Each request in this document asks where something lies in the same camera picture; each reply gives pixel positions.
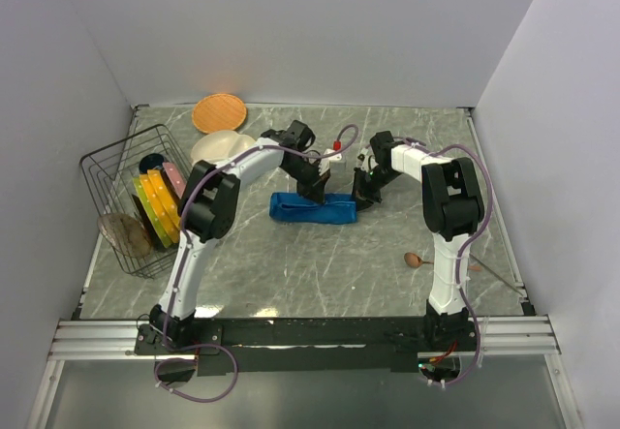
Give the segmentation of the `blue cloth napkin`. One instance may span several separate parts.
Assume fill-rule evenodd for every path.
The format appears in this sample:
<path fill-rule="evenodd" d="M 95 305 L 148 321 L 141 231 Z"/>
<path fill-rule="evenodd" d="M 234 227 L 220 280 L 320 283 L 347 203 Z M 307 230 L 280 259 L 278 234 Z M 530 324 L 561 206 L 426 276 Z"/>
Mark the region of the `blue cloth napkin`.
<path fill-rule="evenodd" d="M 348 225 L 357 222 L 357 204 L 348 194 L 325 195 L 324 203 L 316 203 L 296 193 L 273 193 L 269 216 L 282 223 Z"/>

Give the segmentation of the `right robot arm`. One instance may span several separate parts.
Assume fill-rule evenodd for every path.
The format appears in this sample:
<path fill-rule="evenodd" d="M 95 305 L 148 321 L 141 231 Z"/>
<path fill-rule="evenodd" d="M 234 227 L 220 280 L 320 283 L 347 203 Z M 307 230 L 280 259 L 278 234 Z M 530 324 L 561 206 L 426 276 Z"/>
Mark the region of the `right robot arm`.
<path fill-rule="evenodd" d="M 433 283 L 421 336 L 438 351 L 474 331 L 465 297 L 471 238 L 485 220 L 481 188 L 470 158 L 448 158 L 377 133 L 358 156 L 352 198 L 363 211 L 382 201 L 381 190 L 406 175 L 421 184 L 423 219 L 433 235 Z"/>

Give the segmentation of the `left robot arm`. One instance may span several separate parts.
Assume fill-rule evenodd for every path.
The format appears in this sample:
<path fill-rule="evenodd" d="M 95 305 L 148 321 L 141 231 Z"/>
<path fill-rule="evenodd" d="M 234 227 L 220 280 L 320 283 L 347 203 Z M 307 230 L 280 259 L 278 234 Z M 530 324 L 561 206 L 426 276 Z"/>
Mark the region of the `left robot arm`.
<path fill-rule="evenodd" d="M 149 324 L 168 352 L 184 352 L 191 345 L 200 281 L 217 241 L 233 226 L 243 188 L 281 169 L 297 182 L 303 197 L 325 201 L 329 159 L 340 152 L 309 152 L 315 138 L 306 124 L 294 121 L 286 130 L 262 133 L 253 146 L 218 164 L 194 165 L 180 202 L 180 241 L 172 273 L 149 313 Z"/>

